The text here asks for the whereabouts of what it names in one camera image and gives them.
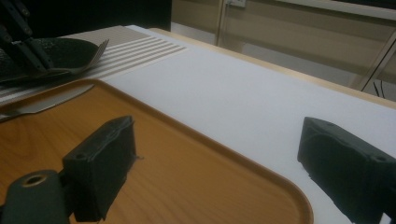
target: knife blade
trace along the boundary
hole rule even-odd
[[[41,111],[50,109],[56,105],[60,105],[66,101],[69,101],[75,97],[80,96],[82,93],[90,90],[94,85],[85,85],[82,87],[75,87],[68,91],[63,91],[47,97],[41,101],[31,103],[29,105],[24,105],[14,110],[10,110],[5,113],[0,113],[0,122],[4,122],[9,119],[14,119],[18,116],[35,114]]]

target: white surface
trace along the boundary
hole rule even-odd
[[[396,110],[195,47],[107,83],[294,182],[315,223],[350,223],[297,162],[304,117],[333,122],[396,157]]]
[[[318,7],[334,11],[341,11],[362,16],[396,21],[396,10],[382,7],[368,7],[363,5],[335,2],[332,0],[276,0],[279,2],[293,3],[306,7]]]

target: white tabletop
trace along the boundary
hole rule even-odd
[[[232,56],[186,47],[106,82],[295,183],[315,223],[350,223],[297,162],[304,117],[325,119],[396,157],[396,110]]]

